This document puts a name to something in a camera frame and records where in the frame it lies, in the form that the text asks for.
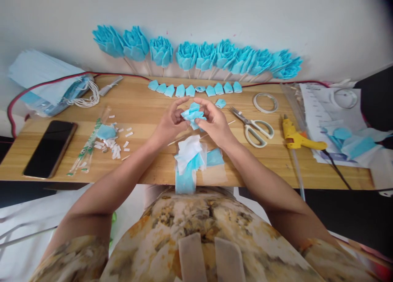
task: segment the person's right hand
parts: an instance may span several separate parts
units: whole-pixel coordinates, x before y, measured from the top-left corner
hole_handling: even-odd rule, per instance
[[[194,98],[194,102],[202,106],[200,111],[203,111],[207,118],[207,121],[197,118],[195,123],[209,134],[217,146],[223,148],[227,144],[237,142],[224,113],[215,104],[202,98]]]

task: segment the floral dress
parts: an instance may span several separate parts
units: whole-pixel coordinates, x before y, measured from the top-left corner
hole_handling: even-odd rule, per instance
[[[229,192],[164,191],[116,244],[75,238],[30,281],[378,281],[350,254],[309,239],[296,250]]]

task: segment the wooden table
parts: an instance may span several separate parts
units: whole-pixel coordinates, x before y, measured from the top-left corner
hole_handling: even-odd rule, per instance
[[[96,79],[96,83],[101,88],[111,83],[114,79],[115,76],[100,76]],[[207,86],[209,84],[215,85],[216,83],[212,80],[164,77],[158,77],[157,80],[159,83],[165,82],[167,85],[174,84],[175,86],[183,83],[186,87],[189,84],[193,84],[196,87]],[[95,149],[89,173],[81,173],[78,171],[75,176],[70,177],[67,176],[67,172],[71,169],[80,150],[88,140],[93,131],[96,119],[106,105],[112,107],[111,115],[116,115],[115,118],[109,119],[108,122],[117,122],[119,128],[124,128],[124,132],[122,132],[117,139],[119,145],[123,146],[125,141],[129,141],[128,148],[133,152],[146,141],[153,133],[163,111],[175,99],[175,97],[169,98],[157,92],[153,92],[147,88],[147,85],[148,81],[146,80],[135,77],[125,77],[119,85],[116,85],[110,90],[105,97],[101,97],[98,105],[92,108],[70,106],[52,119],[29,119],[0,165],[0,179],[15,181],[32,180],[22,176],[23,169],[37,147],[49,122],[55,119],[76,122],[78,124],[78,129],[65,153],[56,175],[48,179],[48,181],[85,183],[97,181],[104,174],[119,166],[122,161],[119,159],[112,160],[110,152],[102,153],[100,150]],[[260,92],[267,92],[275,96],[279,104],[277,112],[273,114],[263,114],[254,107],[253,97]],[[285,141],[281,126],[281,119],[284,114],[287,114],[293,121],[296,120],[280,86],[275,84],[253,86],[244,88],[243,93],[225,94],[223,96],[214,96],[210,98],[207,97],[206,93],[196,93],[196,96],[209,99],[213,102],[216,102],[218,98],[225,99],[227,106],[223,109],[223,112],[228,121],[236,120],[230,125],[230,128],[237,139],[264,165],[284,178],[292,187],[298,188],[298,180],[293,161],[288,149],[284,145]],[[187,109],[191,103],[192,100],[187,102],[183,108]],[[272,140],[267,140],[268,145],[265,148],[257,149],[247,142],[244,135],[243,123],[229,112],[228,106],[232,105],[239,111],[242,111],[246,118],[264,120],[272,125],[275,130],[275,136]],[[268,109],[272,106],[272,102],[268,98],[265,100],[261,98],[260,105]],[[129,127],[133,128],[134,135],[125,138],[125,134],[127,133],[125,129]],[[199,130],[192,131],[190,128],[185,133],[180,134],[179,137],[184,134],[199,133]],[[209,136],[201,141],[208,144],[209,150],[217,147]],[[177,152],[177,143],[165,148],[144,173],[139,182],[143,184],[174,184],[174,155],[177,154]],[[296,153],[306,189],[346,189],[345,184],[341,181],[333,168],[328,164],[317,163],[310,149],[301,148],[297,150]],[[121,152],[122,158],[129,154],[130,153],[127,152]],[[240,174],[225,154],[224,160],[226,162],[225,170],[228,181],[220,183],[219,185],[243,186],[244,183]],[[339,169],[353,189],[374,189],[368,169],[344,166],[340,166]],[[201,171],[197,172],[196,182],[197,185],[204,185]]]

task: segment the red cable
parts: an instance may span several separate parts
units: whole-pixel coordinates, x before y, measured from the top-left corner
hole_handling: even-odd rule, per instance
[[[55,79],[55,80],[43,82],[43,83],[34,85],[32,87],[29,87],[29,88],[25,89],[24,91],[22,91],[20,94],[18,94],[16,97],[14,97],[13,100],[10,102],[10,104],[7,107],[7,117],[8,117],[8,120],[9,120],[10,124],[11,124],[12,137],[14,139],[16,139],[16,125],[15,125],[15,121],[14,121],[14,119],[12,117],[12,108],[14,107],[16,101],[19,100],[19,98],[21,96],[23,96],[25,93],[27,93],[27,92],[29,92],[29,91],[37,88],[37,87],[40,87],[40,86],[43,86],[43,85],[47,85],[47,84],[52,84],[52,83],[59,82],[59,81],[63,81],[63,80],[69,79],[69,78],[74,78],[74,77],[86,75],[86,74],[96,74],[95,77],[98,77],[100,75],[124,75],[124,76],[137,77],[137,78],[145,79],[147,81],[151,81],[151,79],[149,79],[147,77],[144,77],[144,76],[140,76],[140,75],[119,74],[119,73],[99,73],[99,72],[86,71],[86,72],[82,72],[82,73],[78,73],[78,74],[64,76],[64,77],[61,77],[61,78],[58,78],[58,79]],[[319,84],[321,84],[321,85],[323,85],[325,87],[329,87],[328,85],[324,84],[323,82],[316,81],[316,80],[306,80],[306,81],[298,81],[298,82],[262,82],[262,83],[246,85],[246,86],[243,86],[243,87],[250,87],[250,86],[264,85],[264,84],[281,84],[281,83],[282,84],[290,84],[290,83],[308,83],[308,82],[315,82],[315,83],[319,83]]]

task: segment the scissors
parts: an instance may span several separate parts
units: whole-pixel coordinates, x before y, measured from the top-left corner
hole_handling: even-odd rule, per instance
[[[238,110],[236,110],[234,107],[230,107],[230,111],[235,116],[237,116],[237,118],[239,118],[241,121],[243,121],[243,123],[244,123],[244,133],[246,135],[246,139],[255,148],[263,148],[264,146],[267,145],[267,142],[265,142],[263,140],[263,138],[261,138],[261,136],[251,126],[253,126],[255,129],[259,130],[268,139],[272,139],[273,138],[273,136],[274,136],[274,129],[267,122],[262,121],[262,120],[248,120]],[[261,123],[261,124],[265,125],[268,128],[269,133],[267,133],[264,129],[262,129],[257,123]],[[250,133],[261,143],[260,145],[255,144],[251,140]]]

